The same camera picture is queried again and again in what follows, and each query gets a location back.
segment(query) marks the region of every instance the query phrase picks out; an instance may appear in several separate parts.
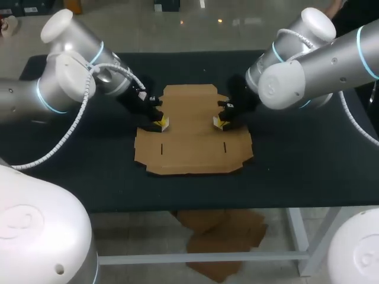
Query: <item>white cable sleeve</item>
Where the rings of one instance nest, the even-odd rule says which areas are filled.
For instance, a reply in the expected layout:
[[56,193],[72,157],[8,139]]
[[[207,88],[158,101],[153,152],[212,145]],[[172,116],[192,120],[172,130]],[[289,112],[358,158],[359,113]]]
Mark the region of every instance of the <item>white cable sleeve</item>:
[[370,142],[374,143],[376,146],[379,146],[379,141],[377,141],[375,138],[373,138],[371,135],[369,135],[366,131],[364,131],[362,129],[362,127],[355,121],[353,115],[350,112],[348,104],[346,103],[345,96],[343,95],[343,92],[339,91],[338,95],[341,99],[343,110],[345,111],[346,115],[348,116],[349,120],[354,125],[354,127],[359,131],[359,133],[361,133],[364,137],[366,137]]
[[293,36],[298,37],[301,40],[301,42],[304,43],[310,49],[312,49],[314,47],[314,44],[308,38],[306,38],[305,36],[295,32],[293,30],[288,30],[286,28],[282,28],[282,29],[278,30],[278,35],[282,34],[282,33],[291,34]]
[[100,72],[100,70],[102,68],[109,68],[109,69],[112,69],[112,70],[115,70],[117,72],[120,72],[122,73],[124,76],[129,76],[129,77],[132,77],[136,82],[137,84],[139,85],[139,87],[142,89],[142,90],[145,90],[145,86],[142,84],[142,82],[137,78],[136,75],[132,74],[131,71],[125,69],[125,68],[122,68],[120,66],[117,66],[117,65],[113,65],[113,64],[108,64],[108,63],[101,63],[101,64],[98,64],[96,66],[91,66],[91,70],[89,71],[88,73],[88,76],[87,76],[87,79],[86,79],[86,83],[85,83],[85,90],[84,90],[84,96],[83,96],[83,102],[82,102],[82,105],[81,105],[81,108],[79,109],[79,112],[74,120],[74,122],[72,123],[71,127],[67,130],[66,134],[62,137],[62,139],[60,139],[60,141],[55,145],[54,148],[52,148],[46,155],[44,155],[42,158],[34,161],[34,162],[31,162],[31,163],[27,163],[27,164],[21,164],[21,165],[18,165],[18,166],[12,166],[13,169],[15,170],[26,170],[26,169],[30,169],[32,167],[35,167],[35,166],[38,166],[39,164],[42,164],[44,162],[46,162],[49,158],[51,158],[55,153],[58,152],[58,150],[65,144],[65,142],[68,140],[68,138],[71,136],[71,134],[75,131],[76,127],[78,126],[82,116],[83,116],[83,113],[84,113],[84,110],[87,106],[87,103],[88,103],[88,97],[89,97],[89,86],[91,84],[91,79],[92,79],[92,75],[94,73],[98,73]]

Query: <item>blue light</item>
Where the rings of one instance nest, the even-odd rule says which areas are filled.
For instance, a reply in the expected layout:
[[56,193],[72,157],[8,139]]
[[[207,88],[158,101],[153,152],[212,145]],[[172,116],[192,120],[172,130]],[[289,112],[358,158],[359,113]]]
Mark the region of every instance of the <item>blue light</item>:
[[103,49],[104,49],[104,42],[102,41],[101,44],[100,44],[99,52],[96,54],[96,56],[94,57],[94,59],[92,59],[91,62],[89,62],[90,65],[92,65],[92,64],[95,63],[95,61],[97,60],[97,58],[99,58],[100,54],[102,53]]
[[43,98],[42,98],[42,95],[41,95],[41,92],[40,92],[40,79],[38,79],[37,81],[37,95],[39,97],[39,99],[42,101],[42,103],[51,111],[57,113],[57,114],[66,114],[67,111],[57,111],[56,109],[52,108]]
[[284,62],[284,60],[282,59],[282,57],[280,57],[280,55],[278,54],[275,46],[274,46],[274,43],[272,43],[272,51],[274,52],[275,56],[277,57],[277,59],[279,59],[280,62]]
[[376,80],[379,80],[379,77],[374,74],[374,72],[368,67],[366,60],[363,57],[362,47],[361,47],[361,31],[364,26],[360,27],[358,29],[358,32],[356,33],[356,46],[358,48],[359,57],[361,58],[362,64],[365,67],[366,71]]
[[304,108],[307,104],[309,104],[310,103],[310,100],[309,101],[307,101],[304,105],[302,105],[301,107],[299,107],[299,108]]

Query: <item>table leg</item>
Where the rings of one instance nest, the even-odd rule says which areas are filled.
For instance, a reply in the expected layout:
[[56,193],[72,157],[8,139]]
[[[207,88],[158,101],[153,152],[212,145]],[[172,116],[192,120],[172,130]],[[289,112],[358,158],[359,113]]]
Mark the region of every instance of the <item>table leg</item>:
[[331,207],[325,216],[319,230],[307,249],[309,259],[298,264],[300,276],[312,276],[319,268],[327,253],[329,244],[338,228],[346,221],[347,216],[341,207]]
[[287,208],[287,217],[290,223],[292,239],[297,251],[307,251],[309,247],[308,236],[304,227],[300,208]]

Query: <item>table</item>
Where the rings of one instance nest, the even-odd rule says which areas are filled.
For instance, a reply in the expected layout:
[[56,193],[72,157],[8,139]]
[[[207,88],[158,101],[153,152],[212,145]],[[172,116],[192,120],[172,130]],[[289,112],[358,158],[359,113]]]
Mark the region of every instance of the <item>table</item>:
[[[246,69],[261,51],[119,54],[137,76],[166,85],[214,84],[227,95],[226,80]],[[45,56],[32,57],[21,79],[38,78]],[[354,91],[346,100],[357,122],[376,137]],[[76,112],[49,125],[22,122],[0,126],[0,156],[10,164],[30,162],[51,149]],[[134,162],[135,128],[125,109],[97,95],[73,137],[51,160],[26,171],[71,191],[89,212],[218,208],[289,208],[296,251],[282,253],[183,254],[101,257],[102,264],[226,260],[299,259],[300,274],[311,275],[344,220],[341,206],[379,204],[379,151],[348,121],[337,96],[323,108],[271,111],[246,117],[254,160],[232,175],[147,174]],[[331,206],[308,244],[299,207]]]

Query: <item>person's hand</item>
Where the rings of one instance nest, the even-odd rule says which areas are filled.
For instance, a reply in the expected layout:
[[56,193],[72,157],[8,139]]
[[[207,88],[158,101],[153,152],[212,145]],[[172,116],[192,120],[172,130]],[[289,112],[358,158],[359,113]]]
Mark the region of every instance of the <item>person's hand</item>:
[[343,5],[342,0],[333,0],[331,5],[325,10],[325,15],[327,15],[329,19],[334,18],[334,16],[342,8],[342,5]]

